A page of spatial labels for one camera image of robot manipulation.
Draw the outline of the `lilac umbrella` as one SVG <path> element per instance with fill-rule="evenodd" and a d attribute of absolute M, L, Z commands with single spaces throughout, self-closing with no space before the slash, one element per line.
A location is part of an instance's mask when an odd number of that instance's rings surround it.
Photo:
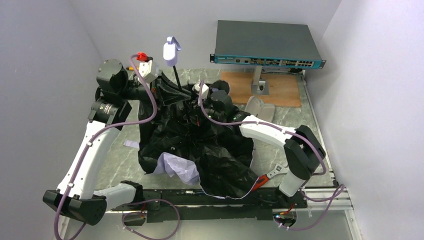
<path fill-rule="evenodd" d="M 159 71 L 160 77 L 168 78 Z M 158 100 L 155 118 L 139 125 L 137 156 L 142 170 L 146 174 L 177 175 L 185 184 L 198 184 L 207 195 L 216 198 L 244 198 L 258 179 L 251 169 L 253 140 L 242 136 L 236 125 L 219 125 L 208 120 L 199 106 L 199 95 L 192 90 L 194 84 L 173 83 L 180 90 L 189 90 L 191 100 L 168 106 Z M 228 123 L 247 116 L 231 102 L 226 82 L 205 84 L 209 87 L 206 99 L 228 105 Z M 149 100 L 138 102 L 141 120 L 151 114 L 153 108 Z"/>

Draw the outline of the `pink umbrella case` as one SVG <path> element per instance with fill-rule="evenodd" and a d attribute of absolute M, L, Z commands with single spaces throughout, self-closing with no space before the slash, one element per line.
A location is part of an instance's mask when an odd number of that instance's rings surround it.
<path fill-rule="evenodd" d="M 276 106 L 272 103 L 264 103 L 262 99 L 257 96 L 251 96 L 245 105 L 245 112 L 264 120 L 272 122 L 275 115 Z"/>

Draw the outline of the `wooden base board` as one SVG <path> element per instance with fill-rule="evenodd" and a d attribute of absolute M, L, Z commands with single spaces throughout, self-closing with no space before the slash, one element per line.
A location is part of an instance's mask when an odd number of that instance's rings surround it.
<path fill-rule="evenodd" d="M 229 84 L 229 96 L 236 104 L 246 104 L 251 96 L 257 96 L 265 103 L 279 107 L 299 108 L 302 106 L 295 75 L 262 73 L 261 77 L 268 83 L 268 95 L 252 92 L 251 82 L 253 76 L 252 72 L 223 71 L 220 74 L 220 79 Z"/>

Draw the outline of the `network switch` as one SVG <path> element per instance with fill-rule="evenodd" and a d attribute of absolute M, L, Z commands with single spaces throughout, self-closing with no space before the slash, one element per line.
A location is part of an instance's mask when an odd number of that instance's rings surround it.
<path fill-rule="evenodd" d="M 214 53 L 215 64 L 253 66 L 253 95 L 268 95 L 269 83 L 261 77 L 265 67 L 322 69 L 324 60 L 306 24 L 219 20 Z"/>

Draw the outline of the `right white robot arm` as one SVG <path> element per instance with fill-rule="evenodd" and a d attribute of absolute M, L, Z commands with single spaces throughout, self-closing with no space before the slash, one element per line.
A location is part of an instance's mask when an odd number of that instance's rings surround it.
<path fill-rule="evenodd" d="M 283 127 L 271 122 L 263 121 L 254 115 L 245 117 L 242 121 L 219 122 L 212 119 L 203 105 L 203 91 L 198 93 L 198 105 L 205 117 L 214 124 L 222 126 L 238 126 L 242 136 L 257 139 L 274 147 L 284 149 L 288 171 L 278 190 L 286 197 L 291 198 L 314 175 L 318 166 L 322 167 L 321 175 L 327 168 L 324 164 L 325 153 L 301 133 L 301 128 Z"/>

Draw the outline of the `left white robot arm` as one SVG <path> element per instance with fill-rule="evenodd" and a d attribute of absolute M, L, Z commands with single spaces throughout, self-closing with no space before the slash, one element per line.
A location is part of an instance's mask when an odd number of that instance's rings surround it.
<path fill-rule="evenodd" d="M 67 174 L 56 189 L 47 190 L 43 202 L 55 211 L 54 221 L 67 217 L 94 226 L 104 214 L 120 206 L 142 205 L 145 201 L 143 186 L 123 181 L 116 186 L 95 190 L 101 165 L 124 126 L 131 111 L 130 101 L 146 95 L 152 113 L 138 120 L 137 125 L 151 122 L 157 115 L 156 99 L 150 84 L 161 76 L 152 58 L 141 60 L 134 67 L 136 78 L 119 60 L 103 62 L 97 74 L 97 96 L 88 116 L 85 134 Z"/>

